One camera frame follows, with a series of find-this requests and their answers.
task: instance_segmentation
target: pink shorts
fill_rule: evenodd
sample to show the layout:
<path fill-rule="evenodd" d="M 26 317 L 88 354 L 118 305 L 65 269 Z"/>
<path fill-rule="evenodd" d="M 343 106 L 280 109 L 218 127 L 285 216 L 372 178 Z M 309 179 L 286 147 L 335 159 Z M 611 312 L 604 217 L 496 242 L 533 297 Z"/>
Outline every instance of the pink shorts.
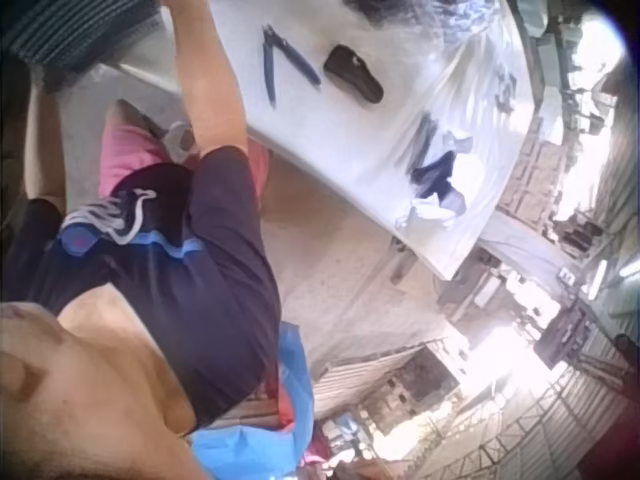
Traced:
<path fill-rule="evenodd" d="M 269 151 L 251 139 L 248 140 L 248 145 L 249 169 L 256 195 L 260 199 L 269 172 Z M 108 197 L 120 180 L 130 173 L 165 162 L 171 162 L 169 152 L 148 131 L 134 126 L 105 130 L 100 154 L 100 196 Z M 184 165 L 194 169 L 197 162 L 197 158 L 190 157 Z"/>

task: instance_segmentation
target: person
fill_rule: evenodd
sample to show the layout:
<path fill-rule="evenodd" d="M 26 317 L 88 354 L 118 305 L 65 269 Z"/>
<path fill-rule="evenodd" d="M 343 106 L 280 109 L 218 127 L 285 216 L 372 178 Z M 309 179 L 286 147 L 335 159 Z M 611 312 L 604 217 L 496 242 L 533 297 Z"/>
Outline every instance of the person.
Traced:
<path fill-rule="evenodd" d="M 277 361 L 260 166 L 248 160 L 236 79 L 206 0 L 165 4 L 200 152 L 193 170 L 171 163 L 147 119 L 119 101 L 102 141 L 105 196 L 63 218 L 60 120 L 33 88 L 29 201 L 0 312 L 2 478 L 208 478 L 185 436 Z"/>

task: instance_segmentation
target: navy shirt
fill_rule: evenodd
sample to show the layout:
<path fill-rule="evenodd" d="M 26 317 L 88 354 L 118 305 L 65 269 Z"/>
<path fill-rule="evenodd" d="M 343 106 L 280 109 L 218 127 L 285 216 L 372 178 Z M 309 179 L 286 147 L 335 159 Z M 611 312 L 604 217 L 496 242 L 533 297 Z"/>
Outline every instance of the navy shirt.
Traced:
<path fill-rule="evenodd" d="M 233 147 L 205 155 L 195 172 L 138 170 L 64 221 L 46 200 L 30 201 L 4 279 L 5 301 L 55 315 L 113 284 L 176 373 L 198 426 L 241 402 L 276 362 L 278 291 L 248 160 Z"/>

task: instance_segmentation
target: shirt sleeve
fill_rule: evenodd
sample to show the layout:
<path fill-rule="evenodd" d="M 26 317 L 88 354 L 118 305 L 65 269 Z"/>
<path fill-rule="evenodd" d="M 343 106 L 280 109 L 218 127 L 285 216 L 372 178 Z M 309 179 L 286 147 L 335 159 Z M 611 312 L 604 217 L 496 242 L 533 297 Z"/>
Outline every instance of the shirt sleeve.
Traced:
<path fill-rule="evenodd" d="M 247 309 L 280 317 L 278 291 L 266 259 L 247 156 L 223 147 L 205 155 L 191 186 L 191 230 L 207 244 L 225 281 Z"/>
<path fill-rule="evenodd" d="M 27 203 L 4 265 L 3 301 L 28 298 L 33 276 L 61 223 L 62 214 L 51 202 L 35 199 Z"/>

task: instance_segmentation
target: white table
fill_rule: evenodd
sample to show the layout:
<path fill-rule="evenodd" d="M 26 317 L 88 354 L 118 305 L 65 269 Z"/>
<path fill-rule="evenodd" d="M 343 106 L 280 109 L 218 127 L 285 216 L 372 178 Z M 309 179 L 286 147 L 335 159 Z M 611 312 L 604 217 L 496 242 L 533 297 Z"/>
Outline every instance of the white table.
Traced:
<path fill-rule="evenodd" d="M 439 277 L 450 279 L 493 212 L 533 113 L 522 43 L 506 2 L 489 31 L 448 58 L 428 41 L 371 27 L 341 0 L 211 0 L 210 5 L 238 77 L 249 134 L 328 184 L 407 243 Z M 267 23 L 323 78 L 320 91 L 314 89 L 276 50 L 277 109 L 264 85 L 262 26 Z M 359 102 L 324 77 L 322 64 L 338 43 L 365 59 L 385 89 L 382 103 Z M 169 24 L 136 44 L 118 65 L 180 93 L 174 54 Z M 518 80 L 510 116 L 495 108 L 499 63 Z M 417 219 L 399 231 L 397 219 L 414 196 L 406 175 L 407 146 L 425 109 L 445 128 L 474 136 L 486 174 L 478 197 L 450 228 Z"/>

